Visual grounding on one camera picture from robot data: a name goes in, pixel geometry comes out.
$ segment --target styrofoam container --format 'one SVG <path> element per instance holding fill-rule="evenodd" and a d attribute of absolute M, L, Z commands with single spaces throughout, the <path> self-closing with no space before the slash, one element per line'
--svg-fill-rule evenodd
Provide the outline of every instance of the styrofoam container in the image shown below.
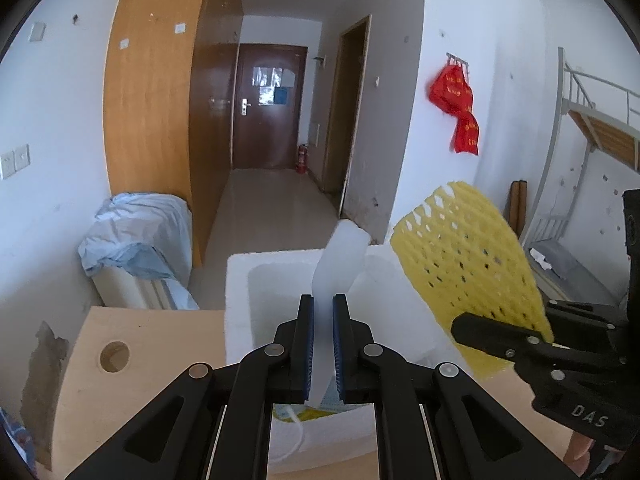
<path fill-rule="evenodd" d="M 273 341 L 278 325 L 295 319 L 302 294 L 311 282 L 322 250 L 235 254 L 226 272 L 225 346 L 227 364 Z M 347 293 L 351 317 L 367 323 L 374 340 L 410 362 L 434 367 L 464 359 L 436 323 L 389 245 L 370 246 L 365 272 Z M 286 472 L 348 460 L 376 450 L 373 406 L 303 423 L 305 437 L 298 452 L 270 463 L 270 471 Z M 274 420 L 270 458 L 295 446 L 294 424 Z"/>

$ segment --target round hole in desk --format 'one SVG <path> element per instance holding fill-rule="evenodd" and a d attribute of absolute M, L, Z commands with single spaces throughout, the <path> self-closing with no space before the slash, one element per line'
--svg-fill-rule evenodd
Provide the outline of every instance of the round hole in desk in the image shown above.
<path fill-rule="evenodd" d="M 111 374 L 121 371 L 128 362 L 129 347 L 122 341 L 113 341 L 100 352 L 100 366 Z"/>

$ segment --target fire extinguisher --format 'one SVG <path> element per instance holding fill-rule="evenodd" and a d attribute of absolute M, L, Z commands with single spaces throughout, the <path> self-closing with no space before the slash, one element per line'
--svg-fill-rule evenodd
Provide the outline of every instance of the fire extinguisher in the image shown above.
<path fill-rule="evenodd" d="M 306 162 L 308 160 L 308 149 L 306 144 L 300 144 L 298 147 L 298 163 L 296 164 L 296 171 L 299 174 L 306 173 Z"/>

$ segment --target wooden table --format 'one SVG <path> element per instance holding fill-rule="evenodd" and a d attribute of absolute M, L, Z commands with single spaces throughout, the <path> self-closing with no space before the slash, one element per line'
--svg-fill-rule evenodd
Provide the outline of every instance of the wooden table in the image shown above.
<path fill-rule="evenodd" d="M 129 349 L 105 362 L 113 342 Z M 53 431 L 52 472 L 63 480 L 167 384 L 196 362 L 225 365 L 224 312 L 176 312 L 93 307 L 74 346 L 58 401 Z M 512 370 L 484 387 L 556 455 L 562 456 L 570 430 L 530 407 L 533 394 Z M 312 470 L 270 475 L 273 480 L 375 480 L 378 457 L 371 453 Z"/>

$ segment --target door handle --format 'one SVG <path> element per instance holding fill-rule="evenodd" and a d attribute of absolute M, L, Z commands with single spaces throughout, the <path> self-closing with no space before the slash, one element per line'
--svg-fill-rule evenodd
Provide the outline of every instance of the door handle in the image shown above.
<path fill-rule="evenodd" d="M 248 103 L 246 99 L 242 99 L 242 111 L 241 111 L 242 115 L 246 115 L 246 108 L 248 106 L 251 106 L 251 103 Z"/>

